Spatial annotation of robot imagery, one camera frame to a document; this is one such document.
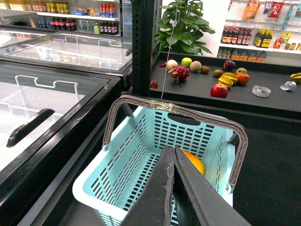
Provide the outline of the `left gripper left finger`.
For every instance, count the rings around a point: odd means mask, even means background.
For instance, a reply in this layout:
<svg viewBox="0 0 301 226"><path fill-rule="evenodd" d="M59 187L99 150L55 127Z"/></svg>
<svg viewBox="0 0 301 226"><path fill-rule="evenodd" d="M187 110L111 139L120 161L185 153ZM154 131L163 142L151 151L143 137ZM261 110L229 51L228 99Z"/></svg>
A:
<svg viewBox="0 0 301 226"><path fill-rule="evenodd" d="M173 186L173 153L172 148L165 146L142 193L128 211L121 225L171 225Z"/></svg>

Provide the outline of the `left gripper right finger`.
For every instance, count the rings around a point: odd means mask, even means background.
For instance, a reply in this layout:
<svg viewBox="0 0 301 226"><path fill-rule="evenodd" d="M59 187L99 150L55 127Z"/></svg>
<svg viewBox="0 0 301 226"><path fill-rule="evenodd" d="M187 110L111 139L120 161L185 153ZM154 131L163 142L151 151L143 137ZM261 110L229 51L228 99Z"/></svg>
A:
<svg viewBox="0 0 301 226"><path fill-rule="evenodd" d="M249 226L185 156L173 149L174 201L180 226Z"/></svg>

